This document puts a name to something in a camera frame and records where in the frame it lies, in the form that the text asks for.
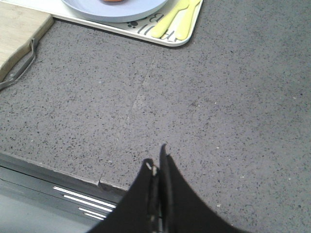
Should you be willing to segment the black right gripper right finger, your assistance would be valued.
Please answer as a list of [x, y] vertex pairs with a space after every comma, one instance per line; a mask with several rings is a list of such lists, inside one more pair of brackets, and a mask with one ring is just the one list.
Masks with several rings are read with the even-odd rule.
[[212, 211], [192, 190], [173, 158], [160, 149], [159, 191], [165, 233], [244, 233]]

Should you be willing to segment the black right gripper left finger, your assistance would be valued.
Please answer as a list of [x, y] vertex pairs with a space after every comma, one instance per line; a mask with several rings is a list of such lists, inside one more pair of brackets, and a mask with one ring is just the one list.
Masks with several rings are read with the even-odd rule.
[[143, 160], [133, 184], [107, 218], [90, 233], [158, 232], [158, 168]]

